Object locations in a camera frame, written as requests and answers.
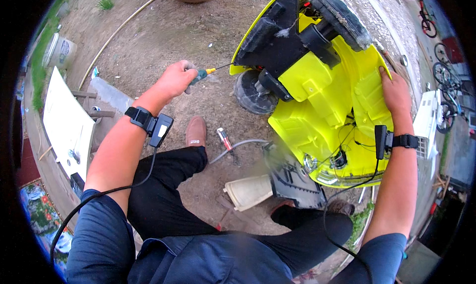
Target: yellow ride-on toy car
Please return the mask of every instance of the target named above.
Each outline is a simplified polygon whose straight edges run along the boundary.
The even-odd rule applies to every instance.
[[[344,2],[270,1],[233,64],[239,104],[273,113],[269,124],[312,180],[349,187],[372,177],[374,126],[393,131],[378,71],[387,67]],[[387,162],[364,186],[379,184]]]

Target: black wrist strap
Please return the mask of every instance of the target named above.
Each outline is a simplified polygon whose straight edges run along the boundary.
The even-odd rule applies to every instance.
[[[142,107],[130,107],[124,114],[130,117],[130,122],[132,124],[144,129],[148,136],[152,136],[152,131],[154,131],[157,118],[152,116],[148,110]]]
[[[405,148],[418,148],[418,138],[410,134],[402,134],[397,137],[393,137],[392,147],[404,146]]]

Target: white board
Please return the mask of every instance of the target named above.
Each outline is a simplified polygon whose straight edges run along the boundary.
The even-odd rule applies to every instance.
[[[46,94],[43,123],[65,172],[69,176],[79,173],[86,181],[94,121],[71,94],[56,66]],[[74,150],[79,156],[79,164],[68,155],[68,150]]]

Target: yellow plastic body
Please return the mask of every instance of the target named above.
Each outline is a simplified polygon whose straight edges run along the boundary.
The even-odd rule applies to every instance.
[[[265,7],[243,41],[274,1]],[[301,14],[299,31],[311,23],[318,21]],[[342,60],[332,69],[308,52],[278,77],[294,100],[280,100],[268,122],[301,164],[305,154],[323,162],[309,174],[313,180],[326,186],[348,187],[353,185],[350,178],[372,175],[375,170],[375,148],[367,147],[375,145],[374,126],[386,125],[388,130],[393,130],[378,70],[380,66],[386,70],[387,67],[373,45],[365,51],[354,52],[341,36],[333,39],[332,44]],[[244,70],[244,67],[232,66],[230,74]],[[348,115],[355,118],[356,127]],[[336,155],[339,146],[346,152],[348,164],[335,169],[329,157]],[[378,171],[384,171],[387,163],[381,160]]]

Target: leg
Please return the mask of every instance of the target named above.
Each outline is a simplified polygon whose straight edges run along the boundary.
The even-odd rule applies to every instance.
[[[282,235],[257,235],[255,238],[271,248],[289,266],[294,277],[298,276],[337,250],[326,238],[322,214],[321,210],[284,205],[271,215],[271,219],[291,231]],[[344,214],[327,212],[326,227],[330,237],[341,245],[352,234],[352,221]]]
[[[143,240],[176,235],[211,234],[217,230],[189,212],[177,187],[207,164],[204,147],[190,146],[158,153],[150,178],[133,188],[129,197],[128,220]],[[139,162],[134,182],[150,170],[152,156]]]

